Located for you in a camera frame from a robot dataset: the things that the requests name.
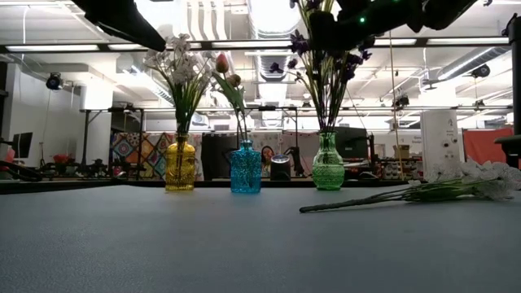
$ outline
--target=green glass vase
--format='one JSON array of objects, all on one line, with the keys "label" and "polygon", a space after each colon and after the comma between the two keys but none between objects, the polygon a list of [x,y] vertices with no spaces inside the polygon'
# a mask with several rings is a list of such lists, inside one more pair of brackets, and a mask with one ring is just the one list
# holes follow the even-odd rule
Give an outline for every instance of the green glass vase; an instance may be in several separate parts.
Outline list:
[{"label": "green glass vase", "polygon": [[344,183],[344,162],[336,151],[335,132],[320,132],[320,148],[313,159],[313,182],[318,190],[339,190]]}]

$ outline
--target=gray table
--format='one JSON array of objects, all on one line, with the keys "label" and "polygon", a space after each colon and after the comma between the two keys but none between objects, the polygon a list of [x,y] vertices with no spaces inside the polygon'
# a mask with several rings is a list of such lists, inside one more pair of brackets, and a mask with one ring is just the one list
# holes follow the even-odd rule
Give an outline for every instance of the gray table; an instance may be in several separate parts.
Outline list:
[{"label": "gray table", "polygon": [[385,189],[0,196],[0,292],[521,292],[521,201],[299,214]]}]

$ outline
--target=person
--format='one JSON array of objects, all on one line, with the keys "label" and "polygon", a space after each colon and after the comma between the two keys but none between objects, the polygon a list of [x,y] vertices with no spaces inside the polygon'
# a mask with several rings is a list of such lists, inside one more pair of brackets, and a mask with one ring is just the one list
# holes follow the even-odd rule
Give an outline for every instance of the person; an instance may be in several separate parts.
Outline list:
[{"label": "person", "polygon": [[274,149],[271,146],[264,146],[262,148],[261,160],[262,160],[262,177],[269,177],[271,172],[271,158],[275,155]]}]

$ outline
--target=red curtain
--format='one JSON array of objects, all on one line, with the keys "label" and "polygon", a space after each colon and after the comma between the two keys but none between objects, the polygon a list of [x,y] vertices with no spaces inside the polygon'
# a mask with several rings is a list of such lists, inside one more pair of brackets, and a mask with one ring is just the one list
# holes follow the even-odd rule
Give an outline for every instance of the red curtain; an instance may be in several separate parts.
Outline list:
[{"label": "red curtain", "polygon": [[463,141],[467,159],[473,159],[478,164],[483,164],[486,161],[506,163],[506,156],[501,149],[501,144],[494,143],[494,140],[513,134],[514,131],[510,128],[466,130],[463,133]]}]

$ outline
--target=yellow glass vase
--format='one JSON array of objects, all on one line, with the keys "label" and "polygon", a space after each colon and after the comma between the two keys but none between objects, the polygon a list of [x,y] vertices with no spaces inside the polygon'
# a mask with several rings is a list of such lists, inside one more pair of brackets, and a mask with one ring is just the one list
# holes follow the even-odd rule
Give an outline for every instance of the yellow glass vase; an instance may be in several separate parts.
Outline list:
[{"label": "yellow glass vase", "polygon": [[188,134],[178,134],[166,150],[166,190],[193,190],[194,180],[195,148],[188,144]]}]

